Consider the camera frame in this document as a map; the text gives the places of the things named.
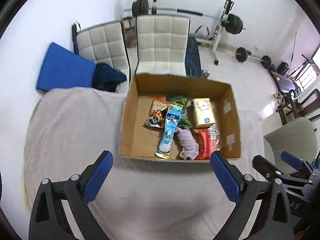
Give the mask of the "barbell on rack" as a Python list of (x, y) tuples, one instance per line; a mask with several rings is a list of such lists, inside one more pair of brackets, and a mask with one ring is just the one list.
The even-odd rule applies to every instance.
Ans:
[(132, 3), (131, 9), (124, 9), (124, 12), (131, 12), (133, 17), (137, 17), (140, 15), (148, 15), (150, 12), (152, 14), (157, 14), (158, 11), (169, 11), (169, 12), (174, 12), (174, 13), (179, 13), (179, 14), (188, 14), (188, 15), (194, 15), (198, 17), (206, 17), (210, 18), (213, 20), (217, 20), (221, 25), (225, 28), (225, 31), (227, 31), (230, 34), (233, 35), (238, 35), (240, 34), (243, 30), (246, 30), (244, 28), (243, 21), (239, 16), (236, 16), (234, 14), (226, 14), (224, 13), (220, 17), (215, 17), (212, 15), (207, 15), (202, 12), (198, 11), (190, 11), (186, 9), (181, 9), (181, 8), (161, 8), (158, 6), (155, 7), (149, 7), (149, 2), (148, 0), (136, 0)]

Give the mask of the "orange snack bag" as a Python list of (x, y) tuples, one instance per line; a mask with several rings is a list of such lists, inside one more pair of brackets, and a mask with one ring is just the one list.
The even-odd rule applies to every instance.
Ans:
[(149, 127), (164, 128), (168, 105), (169, 102), (167, 100), (155, 98), (151, 104), (145, 125)]

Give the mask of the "white tablecloth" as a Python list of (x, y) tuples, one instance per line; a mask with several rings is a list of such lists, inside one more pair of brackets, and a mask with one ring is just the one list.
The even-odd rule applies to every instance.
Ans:
[(32, 207), (43, 178), (62, 181), (99, 155), (114, 164), (89, 205), (110, 239), (212, 239), (234, 204), (208, 163), (121, 157), (125, 95), (90, 88), (55, 89), (37, 103), (24, 148), (24, 183)]

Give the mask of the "white quilted chair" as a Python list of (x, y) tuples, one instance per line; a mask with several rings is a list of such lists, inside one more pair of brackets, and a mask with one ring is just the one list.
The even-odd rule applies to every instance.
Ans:
[(190, 18), (143, 15), (136, 18), (136, 73), (186, 76), (185, 55)]
[(77, 30), (72, 26), (74, 52), (94, 63), (105, 63), (126, 75), (131, 81), (131, 66), (121, 21), (97, 24)]

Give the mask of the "purple towel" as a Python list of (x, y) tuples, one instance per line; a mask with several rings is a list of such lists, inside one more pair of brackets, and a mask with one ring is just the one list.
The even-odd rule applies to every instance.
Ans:
[(180, 157), (184, 160), (195, 160), (199, 155), (199, 145), (194, 139), (192, 132), (188, 129), (177, 127), (175, 134), (182, 147)]

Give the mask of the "blue white sachet pack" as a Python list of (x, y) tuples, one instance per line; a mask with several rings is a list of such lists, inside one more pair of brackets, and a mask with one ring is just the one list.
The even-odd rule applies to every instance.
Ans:
[(170, 157), (171, 145), (180, 120), (182, 107), (183, 106), (176, 103), (169, 103), (168, 105), (163, 136), (159, 142), (157, 151), (155, 152), (155, 156), (161, 159), (168, 159)]

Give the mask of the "red snack packet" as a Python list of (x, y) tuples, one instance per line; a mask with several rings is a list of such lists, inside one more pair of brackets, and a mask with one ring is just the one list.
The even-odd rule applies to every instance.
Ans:
[(217, 149), (216, 132), (212, 129), (194, 129), (196, 142), (199, 145), (197, 160), (209, 160), (210, 155)]

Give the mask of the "white weight rack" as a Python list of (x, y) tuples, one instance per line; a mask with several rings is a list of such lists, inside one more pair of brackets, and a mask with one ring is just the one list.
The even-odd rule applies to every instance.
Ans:
[(234, 4), (234, 2), (232, 0), (226, 0), (225, 5), (223, 7), (221, 17), (219, 19), (217, 26), (215, 27), (215, 30), (214, 30), (211, 38), (195, 37), (195, 41), (198, 44), (200, 44), (200, 45), (206, 44), (209, 46), (209, 48), (211, 49), (210, 52), (211, 52), (211, 55), (212, 55), (212, 58), (213, 58), (215, 65), (219, 64), (219, 59), (217, 57), (216, 50), (217, 50), (217, 46), (220, 42), (222, 31), (225, 29), (225, 26), (227, 24), (227, 18), (228, 18), (229, 12), (231, 11), (231, 9), (233, 7), (233, 4)]

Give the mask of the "open cardboard box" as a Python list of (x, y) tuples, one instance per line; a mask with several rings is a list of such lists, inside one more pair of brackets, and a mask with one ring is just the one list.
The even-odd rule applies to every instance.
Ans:
[(136, 74), (121, 120), (121, 157), (207, 163), (204, 150), (241, 157), (240, 123), (231, 85), (196, 77)]

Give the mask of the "green Deeyeo wipes pack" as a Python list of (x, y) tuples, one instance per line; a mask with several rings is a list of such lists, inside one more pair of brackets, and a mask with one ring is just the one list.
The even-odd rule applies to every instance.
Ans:
[(188, 99), (183, 97), (183, 96), (181, 96), (181, 95), (168, 95), (166, 97), (166, 100), (183, 106), (182, 110), (181, 110), (181, 115), (180, 115), (180, 120), (179, 120), (179, 123), (178, 123), (178, 127), (180, 127), (180, 128), (192, 128), (192, 124), (189, 121), (188, 114), (187, 114)]

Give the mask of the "dumbbell bar on floor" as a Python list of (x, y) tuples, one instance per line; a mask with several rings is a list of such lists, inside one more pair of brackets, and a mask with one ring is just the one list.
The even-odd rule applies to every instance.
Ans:
[(236, 57), (238, 62), (242, 62), (242, 63), (246, 62), (247, 59), (252, 59), (252, 60), (259, 61), (261, 63), (261, 65), (266, 69), (270, 69), (270, 67), (272, 65), (272, 61), (271, 61), (271, 58), (269, 56), (264, 55), (262, 58), (259, 58), (259, 57), (256, 57), (256, 56), (252, 56), (251, 52), (247, 51), (243, 47), (237, 48), (237, 50), (235, 52), (235, 57)]

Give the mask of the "dark blue cloth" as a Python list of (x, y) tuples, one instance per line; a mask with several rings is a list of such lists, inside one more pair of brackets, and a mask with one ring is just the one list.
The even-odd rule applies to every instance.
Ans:
[(115, 93), (117, 87), (125, 81), (127, 81), (125, 74), (108, 64), (98, 63), (92, 78), (92, 88)]

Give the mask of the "grey padded chair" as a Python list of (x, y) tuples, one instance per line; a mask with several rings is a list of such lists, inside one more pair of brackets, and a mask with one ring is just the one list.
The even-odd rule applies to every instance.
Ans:
[(281, 153), (286, 151), (297, 158), (312, 162), (317, 153), (317, 142), (314, 128), (305, 117), (297, 118), (281, 128), (264, 136), (265, 158), (278, 171), (285, 175), (296, 172), (281, 160)]

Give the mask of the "right white quilted chair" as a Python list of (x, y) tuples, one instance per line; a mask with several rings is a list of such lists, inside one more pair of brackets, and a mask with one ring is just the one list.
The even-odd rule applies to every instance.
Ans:
[(143, 15), (136, 18), (136, 73), (186, 76), (185, 55), (190, 18)]

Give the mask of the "yellow tissue pack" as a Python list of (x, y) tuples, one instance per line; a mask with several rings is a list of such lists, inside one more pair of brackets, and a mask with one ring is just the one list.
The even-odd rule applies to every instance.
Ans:
[(208, 128), (216, 123), (210, 98), (195, 98), (191, 106), (195, 128)]

